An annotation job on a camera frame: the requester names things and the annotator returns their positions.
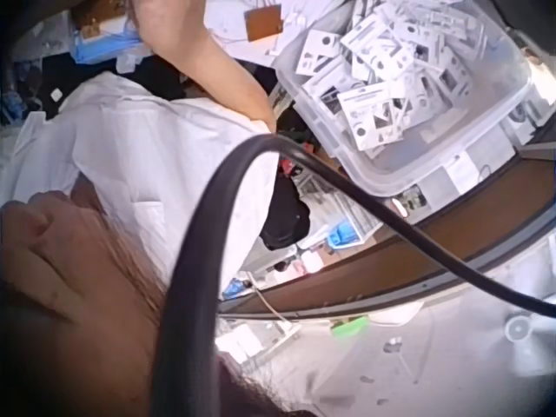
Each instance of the hair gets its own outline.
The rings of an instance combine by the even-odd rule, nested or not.
[[[78,207],[88,206],[88,204],[83,204],[83,199],[73,195],[71,204]],[[110,391],[111,387],[120,387],[119,385],[113,384],[113,381],[107,381],[107,390],[103,391],[105,394],[104,398],[106,400],[105,405],[99,405],[99,409],[103,411],[105,416],[146,416],[148,413],[149,404],[149,384],[151,371],[150,367],[154,359],[154,345],[156,338],[156,329],[158,329],[158,324],[160,320],[160,314],[162,311],[162,306],[164,303],[164,288],[161,280],[158,278],[156,269],[153,267],[152,262],[146,256],[142,249],[135,245],[133,240],[123,233],[118,228],[114,227],[114,224],[107,220],[107,218],[97,212],[97,219],[99,222],[96,223],[103,229],[104,232],[99,237],[102,239],[102,245],[108,251],[109,258],[116,266],[117,270],[120,272],[119,277],[110,277],[109,280],[104,280],[103,285],[106,287],[102,288],[102,291],[110,292],[112,296],[116,293],[117,306],[120,308],[124,314],[129,312],[139,312],[137,313],[137,323],[136,327],[145,327],[144,331],[132,330],[139,335],[139,340],[145,342],[144,346],[136,346],[133,343],[125,344],[125,337],[122,338],[124,341],[124,347],[115,350],[110,353],[116,356],[116,358],[110,358],[112,362],[117,363],[118,355],[125,354],[124,362],[133,361],[135,358],[142,358],[141,349],[149,345],[151,348],[146,349],[148,358],[145,363],[138,363],[135,367],[133,364],[128,367],[121,367],[122,370],[129,370],[130,375],[124,375],[119,383],[124,384],[123,393]],[[53,390],[56,390],[56,377],[57,375],[48,375],[43,378],[38,378],[34,381],[29,378],[27,367],[32,367],[36,362],[27,362],[24,357],[25,353],[21,353],[22,347],[20,341],[9,341],[7,338],[13,336],[14,333],[6,332],[6,328],[10,326],[4,326],[5,321],[10,321],[9,316],[6,313],[10,311],[10,308],[20,308],[23,311],[30,312],[30,314],[38,314],[46,318],[46,320],[59,321],[63,320],[60,317],[56,317],[49,311],[48,306],[36,305],[36,301],[29,300],[19,291],[14,291],[9,285],[2,283],[0,280],[0,318],[2,320],[2,330],[0,334],[0,377],[4,387],[0,390],[0,409],[3,415],[9,416],[79,416],[91,414],[87,409],[76,409],[75,404],[69,406],[64,403],[64,394],[50,395]],[[78,325],[80,321],[75,321],[72,324]],[[106,345],[110,346],[111,341],[107,341]],[[63,351],[63,347],[57,347],[60,351]],[[31,349],[30,351],[35,353],[39,352],[42,347],[38,347],[35,351]],[[140,354],[134,353],[133,350],[140,350]],[[49,358],[44,358],[43,355],[39,355],[41,359],[48,360]],[[221,398],[221,417],[236,416],[241,415],[244,417],[280,417],[280,416],[314,416],[310,412],[287,412],[280,407],[277,401],[271,398],[271,395],[263,390],[260,385],[253,381],[248,381],[242,378],[238,373],[232,370],[225,364],[224,360],[218,360],[219,369],[219,384],[220,384],[220,398]],[[102,369],[97,371],[95,374],[95,383],[102,382],[103,377]],[[77,385],[82,384],[88,386],[87,381],[74,381]],[[140,396],[146,397],[142,399],[137,399],[129,393],[139,393]]]

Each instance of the white cloth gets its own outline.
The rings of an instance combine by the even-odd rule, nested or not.
[[[31,114],[0,174],[0,203],[37,192],[68,194],[83,172],[109,218],[137,235],[168,282],[189,220],[210,177],[263,122],[209,99],[168,102],[104,73],[84,83],[45,122]],[[278,155],[259,156],[235,201],[221,287],[234,277],[268,214]]]

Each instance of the black cable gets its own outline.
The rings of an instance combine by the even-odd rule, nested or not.
[[[516,292],[467,266],[300,146],[278,135],[255,136],[224,160],[191,219],[162,312],[151,417],[220,415],[214,338],[224,245],[235,196],[245,173],[257,156],[272,151],[301,163],[343,191],[424,255],[463,280],[517,307],[556,318],[556,305]]]

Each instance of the plastic container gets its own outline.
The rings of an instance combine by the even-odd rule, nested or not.
[[[344,4],[311,29],[345,33],[352,8],[353,2]],[[300,116],[325,150],[338,158],[350,177],[373,195],[397,195],[449,163],[510,113],[530,89],[526,59],[502,28],[471,1],[457,3],[454,8],[485,24],[486,49],[482,59],[466,62],[474,86],[467,100],[459,105],[465,115],[432,142],[425,142],[421,132],[430,129],[438,116],[404,131],[403,141],[387,145],[378,155],[359,151],[349,132],[334,125],[302,88],[309,77],[295,74],[307,32],[295,39],[275,61],[278,80],[294,98]]]

